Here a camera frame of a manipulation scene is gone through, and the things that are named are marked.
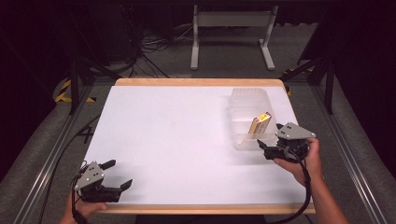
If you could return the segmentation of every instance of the white table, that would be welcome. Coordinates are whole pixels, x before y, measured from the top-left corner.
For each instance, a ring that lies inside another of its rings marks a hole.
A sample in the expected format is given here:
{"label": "white table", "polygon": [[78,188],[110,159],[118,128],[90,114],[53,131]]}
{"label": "white table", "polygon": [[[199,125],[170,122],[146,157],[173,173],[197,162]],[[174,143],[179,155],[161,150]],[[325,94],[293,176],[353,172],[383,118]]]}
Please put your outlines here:
{"label": "white table", "polygon": [[[277,79],[120,79],[85,160],[117,164],[106,187],[132,186],[107,212],[287,214],[305,189],[262,150],[236,150],[228,121],[235,87],[264,88],[276,121],[297,122]],[[305,210],[315,213],[313,204]]]}

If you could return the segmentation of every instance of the black cable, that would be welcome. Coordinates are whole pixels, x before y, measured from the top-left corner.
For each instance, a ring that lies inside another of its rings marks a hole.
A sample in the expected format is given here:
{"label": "black cable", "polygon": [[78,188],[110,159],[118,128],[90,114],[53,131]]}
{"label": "black cable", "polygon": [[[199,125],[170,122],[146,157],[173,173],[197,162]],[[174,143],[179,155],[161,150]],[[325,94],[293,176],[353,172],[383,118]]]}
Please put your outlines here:
{"label": "black cable", "polygon": [[[142,49],[150,50],[150,51],[143,51],[144,53],[152,53],[152,52],[155,52],[155,51],[164,51],[164,50],[168,49],[169,47],[171,47],[171,46],[173,46],[173,45],[175,45],[175,44],[178,44],[178,43],[181,43],[182,41],[184,41],[186,38],[183,37],[183,36],[186,35],[188,32],[190,32],[191,30],[192,30],[192,27],[190,27],[190,28],[189,28],[186,32],[184,32],[182,35],[180,35],[180,36],[178,36],[178,37],[174,37],[173,42],[170,42],[170,43],[169,43],[169,41],[166,40],[166,39],[157,38],[157,39],[155,39],[155,40],[151,40],[151,38],[149,38],[148,41],[143,42],[143,43],[141,44],[141,48],[142,48]],[[155,48],[148,48],[148,47],[146,47],[146,45],[151,45],[151,44],[156,44],[156,47],[155,47]]]}
{"label": "black cable", "polygon": [[165,74],[165,72],[163,72],[163,70],[161,70],[157,65],[155,65],[154,62],[152,62],[148,57],[146,57],[146,55],[144,53],[142,53],[142,57],[147,59],[149,63],[151,63],[152,65],[154,65],[155,68],[157,68],[158,71],[160,71],[165,77],[169,77],[168,75]]}
{"label": "black cable", "polygon": [[[155,52],[157,50],[159,50],[160,48],[162,48],[165,44],[166,44],[166,40],[163,38],[158,38],[157,36],[155,36],[155,39],[151,39],[150,37],[151,35],[145,35],[142,38],[142,41],[140,43],[140,47],[141,49],[147,49],[149,51],[146,50],[142,50],[144,53],[152,53]],[[155,48],[148,48],[147,45],[155,45]]]}
{"label": "black cable", "polygon": [[136,64],[137,68],[142,71],[144,74],[148,75],[149,77],[155,77],[154,75],[150,75],[149,73],[145,72],[140,66],[139,64]]}
{"label": "black cable", "polygon": [[155,72],[154,68],[152,68],[152,67],[149,65],[148,60],[145,59],[145,58],[142,58],[142,59],[143,59],[143,61],[145,61],[145,63],[147,64],[147,66],[148,66],[149,68],[151,68],[151,71],[154,73],[155,77],[158,77],[158,75],[157,75],[157,73]]}
{"label": "black cable", "polygon": [[77,181],[79,178],[81,178],[81,175],[83,173],[83,168],[81,168],[78,172],[78,175],[76,175],[73,179],[73,185],[72,185],[72,214],[73,214],[73,219],[77,222],[77,224],[88,224],[87,218],[85,218],[77,209],[76,209],[76,204],[79,201],[80,197],[76,200],[76,193],[77,191],[75,190]]}
{"label": "black cable", "polygon": [[310,224],[314,224],[314,222],[312,221],[312,219],[308,215],[305,215],[305,217],[306,217],[306,219],[308,220],[308,222]]}
{"label": "black cable", "polygon": [[134,67],[132,66],[131,67],[131,73],[129,74],[129,76],[128,77],[132,77],[132,74],[134,73]]}
{"label": "black cable", "polygon": [[291,149],[288,149],[288,152],[293,154],[293,156],[297,159],[297,162],[301,165],[301,167],[303,168],[303,174],[305,177],[305,202],[304,204],[300,207],[300,209],[293,214],[290,217],[287,217],[285,219],[276,221],[276,222],[270,222],[267,224],[280,224],[280,223],[286,223],[286,222],[290,222],[292,220],[294,220],[295,218],[297,218],[300,214],[303,213],[303,211],[306,209],[306,207],[309,205],[309,202],[311,201],[311,176],[309,176],[308,170],[306,169],[306,167],[303,165],[303,162],[300,160],[299,156],[297,156],[294,151],[292,151]]}
{"label": "black cable", "polygon": [[142,41],[146,41],[146,42],[155,42],[155,41],[162,40],[162,39],[163,39],[163,38],[158,37],[158,36],[155,35],[154,33],[146,34],[146,35],[143,35],[143,36],[142,36]]}
{"label": "black cable", "polygon": [[55,166],[54,166],[54,168],[53,168],[53,171],[52,171],[52,173],[50,174],[50,177],[49,177],[49,183],[48,183],[48,186],[47,186],[46,196],[45,196],[45,198],[44,198],[44,202],[43,202],[43,205],[42,205],[42,207],[41,207],[40,217],[39,217],[39,219],[38,219],[38,223],[39,223],[39,224],[40,224],[40,223],[42,222],[42,220],[43,220],[44,211],[45,211],[45,209],[46,209],[47,201],[48,201],[48,198],[49,198],[49,196],[50,196],[50,188],[51,188],[51,186],[52,186],[52,180],[53,180],[53,177],[55,176],[56,169],[58,168],[59,162],[61,161],[61,158],[62,158],[62,156],[64,155],[64,152],[65,152],[66,149],[70,146],[70,144],[73,142],[73,140],[78,136],[78,134],[81,133],[81,132],[83,132],[83,130],[87,129],[87,127],[88,127],[91,123],[93,123],[96,119],[98,119],[100,116],[101,116],[101,114],[99,114],[98,116],[96,116],[95,118],[93,118],[90,122],[88,122],[87,125],[85,125],[82,129],[80,129],[80,130],[79,130],[79,131],[67,142],[67,144],[66,144],[66,145],[64,146],[64,148],[62,149],[61,155],[59,156],[58,160],[56,161]]}

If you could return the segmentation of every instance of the wooden border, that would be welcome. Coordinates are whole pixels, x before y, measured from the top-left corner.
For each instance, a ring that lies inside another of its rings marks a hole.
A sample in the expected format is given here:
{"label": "wooden border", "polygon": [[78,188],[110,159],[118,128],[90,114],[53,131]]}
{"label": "wooden border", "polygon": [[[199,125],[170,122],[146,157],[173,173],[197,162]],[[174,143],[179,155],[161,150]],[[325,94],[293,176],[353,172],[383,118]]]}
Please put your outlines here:
{"label": "wooden border", "polygon": [[284,87],[280,79],[242,78],[120,78],[116,86],[262,86]]}
{"label": "wooden border", "polygon": [[[302,203],[293,204],[217,204],[217,205],[124,205],[112,203],[103,213],[152,215],[285,215],[296,213]],[[315,214],[311,203],[304,214]]]}

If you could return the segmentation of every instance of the white tabletop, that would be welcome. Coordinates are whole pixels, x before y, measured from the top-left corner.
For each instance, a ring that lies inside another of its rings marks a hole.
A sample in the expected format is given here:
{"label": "white tabletop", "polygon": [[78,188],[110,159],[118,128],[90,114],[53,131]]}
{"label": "white tabletop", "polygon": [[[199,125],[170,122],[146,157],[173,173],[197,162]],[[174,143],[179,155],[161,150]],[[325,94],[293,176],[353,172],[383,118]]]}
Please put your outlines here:
{"label": "white tabletop", "polygon": [[[85,160],[117,161],[106,187],[134,180],[120,205],[303,203],[305,189],[262,150],[233,147],[233,88],[112,87]],[[262,88],[278,123],[297,122],[282,87]]]}

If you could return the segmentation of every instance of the plastic container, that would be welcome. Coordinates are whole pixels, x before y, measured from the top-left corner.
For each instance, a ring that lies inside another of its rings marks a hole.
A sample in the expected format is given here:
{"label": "plastic container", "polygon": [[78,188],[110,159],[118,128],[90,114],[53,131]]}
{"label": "plastic container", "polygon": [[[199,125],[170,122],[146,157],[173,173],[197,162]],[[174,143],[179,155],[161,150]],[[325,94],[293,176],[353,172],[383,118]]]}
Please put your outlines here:
{"label": "plastic container", "polygon": [[[267,146],[274,146],[276,116],[267,92],[260,88],[235,88],[229,100],[229,111],[233,132],[233,146],[236,149],[260,149],[257,139]],[[251,122],[262,113],[269,112],[271,120],[264,133],[248,133]]]}

